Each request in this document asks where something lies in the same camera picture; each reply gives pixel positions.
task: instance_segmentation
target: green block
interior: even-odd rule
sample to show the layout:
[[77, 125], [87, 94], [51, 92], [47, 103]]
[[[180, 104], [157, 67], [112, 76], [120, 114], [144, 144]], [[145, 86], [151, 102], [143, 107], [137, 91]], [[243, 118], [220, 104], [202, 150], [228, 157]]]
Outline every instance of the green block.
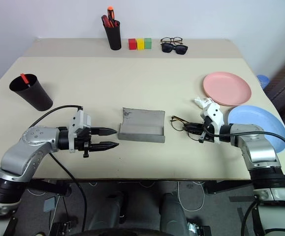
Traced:
[[152, 39], [144, 38], [144, 49], [151, 49], [152, 47]]

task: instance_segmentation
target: yellow block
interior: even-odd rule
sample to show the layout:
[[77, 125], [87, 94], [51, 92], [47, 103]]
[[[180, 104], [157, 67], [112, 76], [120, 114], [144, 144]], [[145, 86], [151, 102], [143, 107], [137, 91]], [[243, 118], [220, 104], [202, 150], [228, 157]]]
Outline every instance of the yellow block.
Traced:
[[137, 49], [144, 50], [144, 38], [138, 38], [137, 41]]

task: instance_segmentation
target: white cloth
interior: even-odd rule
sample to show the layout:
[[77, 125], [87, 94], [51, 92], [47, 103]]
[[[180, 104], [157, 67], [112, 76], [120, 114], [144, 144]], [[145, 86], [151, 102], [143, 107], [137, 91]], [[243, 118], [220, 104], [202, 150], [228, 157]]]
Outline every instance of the white cloth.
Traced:
[[204, 109], [206, 106], [213, 103], [214, 101], [209, 97], [205, 97], [205, 98], [197, 97], [194, 99], [194, 102], [198, 105], [198, 107]]

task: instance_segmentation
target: black cup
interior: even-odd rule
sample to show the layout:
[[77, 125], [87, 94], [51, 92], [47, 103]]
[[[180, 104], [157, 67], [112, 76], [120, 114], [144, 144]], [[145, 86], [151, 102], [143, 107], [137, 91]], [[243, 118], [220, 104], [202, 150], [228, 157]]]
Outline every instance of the black cup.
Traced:
[[110, 28], [104, 27], [108, 38], [109, 46], [112, 50], [120, 50], [122, 48], [120, 22], [117, 21], [118, 26]]
[[10, 83], [9, 88], [39, 111], [46, 111], [51, 108], [53, 101], [40, 85], [37, 77], [32, 74], [26, 74], [25, 76], [30, 86], [25, 84], [22, 77], [19, 76]]

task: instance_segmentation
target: blue plate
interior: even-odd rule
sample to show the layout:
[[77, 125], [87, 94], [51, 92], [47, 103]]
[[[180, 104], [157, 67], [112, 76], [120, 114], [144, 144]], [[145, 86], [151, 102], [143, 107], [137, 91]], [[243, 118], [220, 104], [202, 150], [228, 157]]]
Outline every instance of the blue plate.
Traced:
[[[256, 124], [267, 132], [272, 132], [285, 138], [285, 126], [273, 114], [260, 107], [238, 106], [229, 113], [227, 122], [229, 124]], [[265, 138], [271, 143], [276, 152], [281, 152], [285, 148], [284, 141], [270, 135], [265, 135]]]

